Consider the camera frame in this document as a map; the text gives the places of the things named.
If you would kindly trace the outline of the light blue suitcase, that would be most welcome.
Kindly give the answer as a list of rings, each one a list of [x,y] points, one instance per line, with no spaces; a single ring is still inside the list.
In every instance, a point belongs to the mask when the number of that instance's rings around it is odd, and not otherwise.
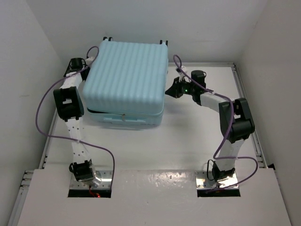
[[[167,72],[166,43],[105,39],[81,97],[95,121],[158,126],[163,118]]]

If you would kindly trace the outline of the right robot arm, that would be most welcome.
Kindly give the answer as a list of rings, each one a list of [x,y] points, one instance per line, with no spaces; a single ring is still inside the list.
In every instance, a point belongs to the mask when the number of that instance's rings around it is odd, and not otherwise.
[[[183,69],[176,70],[179,76],[165,94],[173,98],[190,95],[192,100],[219,114],[222,142],[213,155],[212,180],[218,182],[235,172],[235,161],[239,159],[239,150],[255,131],[253,117],[245,98],[231,100],[206,88],[206,73],[200,70],[187,76]]]

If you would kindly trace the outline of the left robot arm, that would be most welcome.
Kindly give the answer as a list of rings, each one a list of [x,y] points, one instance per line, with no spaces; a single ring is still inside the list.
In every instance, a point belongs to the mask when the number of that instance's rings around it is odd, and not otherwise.
[[[82,58],[72,58],[67,66],[62,86],[53,91],[59,117],[65,122],[72,139],[73,160],[69,171],[76,181],[86,185],[92,184],[95,178],[92,159],[89,151],[81,143],[83,140],[84,106],[79,95],[79,85],[87,78],[89,69]]]

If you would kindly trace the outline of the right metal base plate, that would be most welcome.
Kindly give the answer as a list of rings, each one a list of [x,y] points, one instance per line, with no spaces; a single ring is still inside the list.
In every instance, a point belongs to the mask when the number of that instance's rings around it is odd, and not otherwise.
[[[211,189],[221,189],[228,187],[230,185],[236,184],[238,182],[237,174],[234,173],[232,176],[227,176],[226,178],[219,179],[217,182],[214,181],[211,171],[196,171],[196,188],[198,191],[206,191]]]

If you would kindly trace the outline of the metal base plate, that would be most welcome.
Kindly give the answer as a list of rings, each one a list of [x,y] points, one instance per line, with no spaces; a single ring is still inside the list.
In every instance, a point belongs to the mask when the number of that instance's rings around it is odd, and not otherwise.
[[[230,185],[236,184],[238,182],[237,174],[234,173],[232,176],[227,176],[226,178],[219,179],[217,182],[214,181],[211,171],[196,171],[196,188],[198,191],[206,191],[211,189],[221,189],[228,187]]]
[[[95,177],[92,180],[80,182],[71,177],[70,190],[110,190],[112,184],[112,170],[96,170]]]

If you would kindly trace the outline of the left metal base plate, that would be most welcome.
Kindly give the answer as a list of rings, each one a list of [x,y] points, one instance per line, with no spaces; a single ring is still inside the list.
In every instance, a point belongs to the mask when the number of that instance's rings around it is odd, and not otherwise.
[[[112,170],[96,170],[95,177],[92,180],[80,182],[71,177],[70,190],[110,190],[112,184]]]

